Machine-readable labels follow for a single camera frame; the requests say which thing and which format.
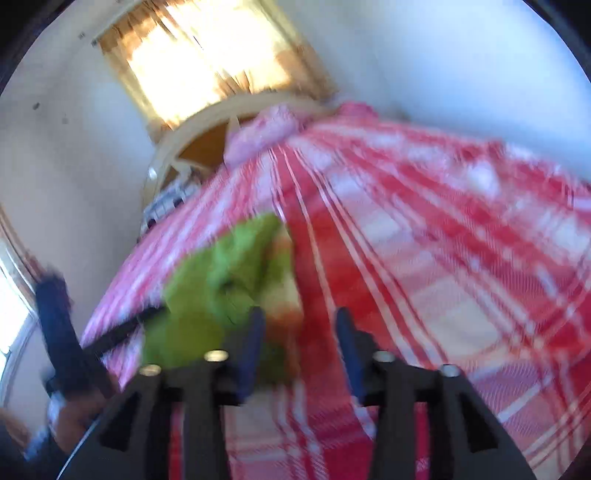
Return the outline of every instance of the plaid fabric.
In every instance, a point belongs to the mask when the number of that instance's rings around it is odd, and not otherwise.
[[[493,196],[466,173],[482,163],[498,178]],[[221,171],[156,226],[84,341],[157,300],[188,253],[269,211],[294,241],[301,381],[225,409],[234,479],[366,478],[375,412],[349,394],[332,327],[337,306],[410,364],[459,364],[538,478],[564,472],[591,432],[591,195],[582,184],[498,142],[330,118]],[[106,358],[122,384],[140,349],[138,335]],[[422,406],[416,415],[426,478]]]

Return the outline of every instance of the person's hand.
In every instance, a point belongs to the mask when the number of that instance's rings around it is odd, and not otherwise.
[[[61,395],[51,397],[48,409],[49,428],[57,446],[71,454],[80,443],[95,418],[103,411],[107,399],[98,390],[65,400]]]

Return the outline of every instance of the window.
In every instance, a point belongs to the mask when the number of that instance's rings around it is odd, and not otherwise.
[[[0,268],[0,378],[11,346],[29,315],[29,309],[17,293],[16,286],[3,275],[3,271],[5,269]]]
[[[141,2],[98,43],[155,131],[238,93],[335,91],[274,0]]]

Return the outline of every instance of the white wall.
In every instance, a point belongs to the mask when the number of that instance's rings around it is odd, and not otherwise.
[[[129,249],[63,172],[57,149],[29,103],[0,99],[0,203],[24,245],[65,276],[72,322],[82,331]],[[45,418],[40,373],[48,366],[38,329],[22,353],[7,405],[31,429]]]
[[[359,21],[353,0],[275,0],[310,42],[340,89],[340,98],[361,100],[382,115],[400,116],[389,82]]]
[[[518,142],[591,179],[591,84],[522,0],[345,3],[413,121]]]
[[[31,433],[46,425],[49,398],[41,374],[50,366],[41,329],[36,326],[15,365],[8,385],[4,407],[20,419]]]
[[[130,251],[139,233],[142,187],[155,147],[144,120],[100,52],[82,44],[40,112],[59,162]]]

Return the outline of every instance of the curtain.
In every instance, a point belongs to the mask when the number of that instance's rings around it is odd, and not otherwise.
[[[24,249],[0,206],[0,281],[7,281],[31,313],[35,306],[33,285],[39,274],[36,260]]]
[[[272,0],[144,1],[98,43],[154,139],[237,93],[336,91]]]

